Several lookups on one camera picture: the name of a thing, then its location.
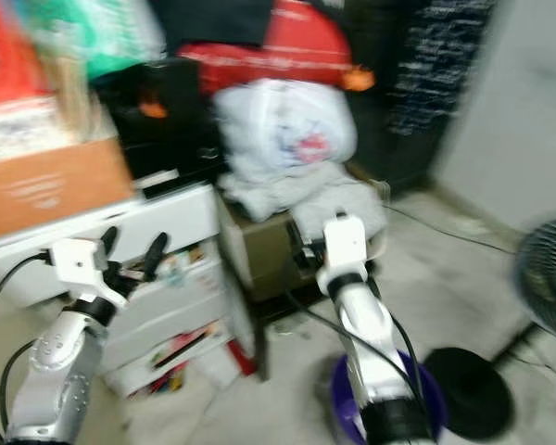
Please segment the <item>red printed shirt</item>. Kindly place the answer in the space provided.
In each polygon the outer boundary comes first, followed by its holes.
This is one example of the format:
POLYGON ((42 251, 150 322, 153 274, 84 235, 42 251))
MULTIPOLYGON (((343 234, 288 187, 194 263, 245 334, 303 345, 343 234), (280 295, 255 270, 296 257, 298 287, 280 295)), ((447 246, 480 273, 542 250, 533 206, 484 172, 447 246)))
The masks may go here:
POLYGON ((38 58, 15 14, 0 0, 0 105, 49 96, 38 58))

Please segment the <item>black written board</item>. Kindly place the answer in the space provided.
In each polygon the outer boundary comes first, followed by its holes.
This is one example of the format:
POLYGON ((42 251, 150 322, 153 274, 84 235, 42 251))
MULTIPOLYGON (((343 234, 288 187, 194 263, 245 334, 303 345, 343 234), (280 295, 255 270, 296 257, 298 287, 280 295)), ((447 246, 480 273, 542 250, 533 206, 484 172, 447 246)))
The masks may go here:
POLYGON ((399 38, 385 90, 386 181, 422 179, 467 89, 498 0, 399 0, 399 38))

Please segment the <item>black box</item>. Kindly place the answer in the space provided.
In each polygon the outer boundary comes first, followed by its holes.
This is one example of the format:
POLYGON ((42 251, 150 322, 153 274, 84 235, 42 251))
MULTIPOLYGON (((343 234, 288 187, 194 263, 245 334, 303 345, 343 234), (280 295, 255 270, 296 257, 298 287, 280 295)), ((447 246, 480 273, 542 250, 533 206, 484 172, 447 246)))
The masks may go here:
POLYGON ((226 171, 223 142, 200 89, 200 63, 173 57, 130 65, 91 86, 111 116, 135 187, 147 199, 226 171))

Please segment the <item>brown wooden box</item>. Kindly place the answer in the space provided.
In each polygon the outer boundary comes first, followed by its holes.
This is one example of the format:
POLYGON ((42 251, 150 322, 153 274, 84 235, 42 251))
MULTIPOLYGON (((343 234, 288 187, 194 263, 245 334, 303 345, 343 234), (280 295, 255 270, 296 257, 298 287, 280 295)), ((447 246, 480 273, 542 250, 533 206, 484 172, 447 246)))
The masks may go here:
POLYGON ((287 225, 289 213, 275 213, 262 222, 248 219, 221 192, 216 194, 220 254, 243 288, 245 301, 260 304, 279 299, 286 289, 295 296, 320 296, 310 273, 290 270, 294 258, 287 225))

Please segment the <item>grey cloth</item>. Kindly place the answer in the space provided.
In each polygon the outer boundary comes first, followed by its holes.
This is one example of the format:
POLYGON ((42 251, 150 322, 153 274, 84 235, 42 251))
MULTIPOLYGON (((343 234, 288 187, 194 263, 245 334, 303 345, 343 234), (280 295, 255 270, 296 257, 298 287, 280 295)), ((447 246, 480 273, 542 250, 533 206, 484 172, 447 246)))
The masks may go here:
POLYGON ((319 162, 284 174, 248 181, 231 172, 219 179, 230 202, 254 223, 289 212, 307 240, 321 240, 326 221, 343 211, 362 221, 364 234, 372 237, 388 224, 383 200, 371 184, 353 177, 337 162, 319 162))

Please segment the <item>white drawer unit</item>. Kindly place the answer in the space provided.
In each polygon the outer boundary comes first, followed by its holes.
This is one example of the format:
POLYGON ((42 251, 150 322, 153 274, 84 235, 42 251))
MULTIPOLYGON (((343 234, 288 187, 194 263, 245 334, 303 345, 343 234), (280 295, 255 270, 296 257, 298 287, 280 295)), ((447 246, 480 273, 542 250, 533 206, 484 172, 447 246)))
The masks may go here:
POLYGON ((142 256, 160 233, 168 234, 162 272, 130 297, 113 318, 97 377, 116 397, 160 378, 155 361, 162 345, 185 332, 230 314, 235 296, 216 250, 218 203, 214 187, 197 184, 151 202, 130 202, 70 217, 41 228, 0 238, 0 278, 19 261, 40 253, 58 238, 97 238, 109 226, 119 237, 109 257, 129 262, 142 256))

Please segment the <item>black garment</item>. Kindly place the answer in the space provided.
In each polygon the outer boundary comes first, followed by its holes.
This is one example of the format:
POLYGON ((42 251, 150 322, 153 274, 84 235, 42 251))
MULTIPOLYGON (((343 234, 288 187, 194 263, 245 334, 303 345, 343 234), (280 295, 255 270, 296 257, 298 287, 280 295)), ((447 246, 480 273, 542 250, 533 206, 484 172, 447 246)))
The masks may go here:
POLYGON ((275 0, 146 1, 169 54, 191 43, 261 46, 275 4, 275 0))

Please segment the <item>white patterned box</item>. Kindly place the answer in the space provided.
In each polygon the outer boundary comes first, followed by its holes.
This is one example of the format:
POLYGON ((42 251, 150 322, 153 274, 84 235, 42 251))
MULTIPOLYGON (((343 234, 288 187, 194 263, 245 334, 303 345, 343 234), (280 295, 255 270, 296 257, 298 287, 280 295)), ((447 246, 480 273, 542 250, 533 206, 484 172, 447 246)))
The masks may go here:
POLYGON ((0 103, 0 161, 116 137, 104 107, 96 106, 84 130, 74 130, 53 97, 0 103))

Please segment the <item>red fabric hat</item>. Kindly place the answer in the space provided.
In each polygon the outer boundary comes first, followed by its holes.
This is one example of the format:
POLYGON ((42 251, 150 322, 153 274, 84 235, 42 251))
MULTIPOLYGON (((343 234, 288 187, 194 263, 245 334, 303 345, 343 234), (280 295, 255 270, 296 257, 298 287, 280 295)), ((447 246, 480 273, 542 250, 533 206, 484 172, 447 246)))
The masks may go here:
POLYGON ((264 78, 321 83, 347 92, 364 92, 376 84, 375 73, 354 62, 340 27, 304 0, 275 0, 260 46, 192 43, 176 55, 196 62, 206 95, 264 78))

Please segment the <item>white plastic bag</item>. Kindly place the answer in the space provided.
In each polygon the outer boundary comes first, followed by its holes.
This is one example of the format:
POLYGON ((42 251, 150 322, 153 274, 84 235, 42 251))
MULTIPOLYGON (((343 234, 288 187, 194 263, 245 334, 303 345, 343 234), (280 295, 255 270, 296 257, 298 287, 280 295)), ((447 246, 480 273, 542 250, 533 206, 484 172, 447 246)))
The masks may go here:
POLYGON ((355 153, 355 121, 336 86, 261 78, 220 90, 211 106, 224 157, 249 182, 355 153))

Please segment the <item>orange cardboard box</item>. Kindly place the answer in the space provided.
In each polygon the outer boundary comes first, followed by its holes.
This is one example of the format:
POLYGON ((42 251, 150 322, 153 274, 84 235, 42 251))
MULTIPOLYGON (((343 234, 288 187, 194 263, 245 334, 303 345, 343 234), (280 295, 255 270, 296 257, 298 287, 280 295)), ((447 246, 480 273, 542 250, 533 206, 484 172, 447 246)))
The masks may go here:
POLYGON ((0 237, 134 195, 133 176, 114 139, 0 160, 0 237))

